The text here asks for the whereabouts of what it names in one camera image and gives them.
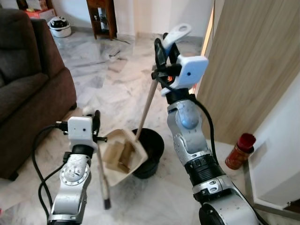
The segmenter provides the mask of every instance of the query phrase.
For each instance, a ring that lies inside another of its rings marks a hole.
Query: black bucket
[[[147,128],[142,129],[139,141],[146,150],[148,159],[133,172],[133,175],[140,179],[146,179],[153,176],[158,169],[158,163],[163,155],[165,144],[163,138],[157,132]]]

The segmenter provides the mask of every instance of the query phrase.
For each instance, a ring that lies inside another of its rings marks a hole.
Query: beige dustpan
[[[116,142],[125,143],[125,141],[130,141],[134,147],[132,152],[132,159],[130,162],[129,173],[118,172],[115,170],[110,170],[106,168],[106,162],[103,162],[103,170],[106,176],[109,186],[114,186],[124,180],[127,176],[132,174],[143,162],[148,159],[148,155],[139,141],[135,141],[135,134],[127,129],[116,129],[110,132],[107,137],[107,142],[98,142],[101,155],[105,155],[105,151],[109,145]]]

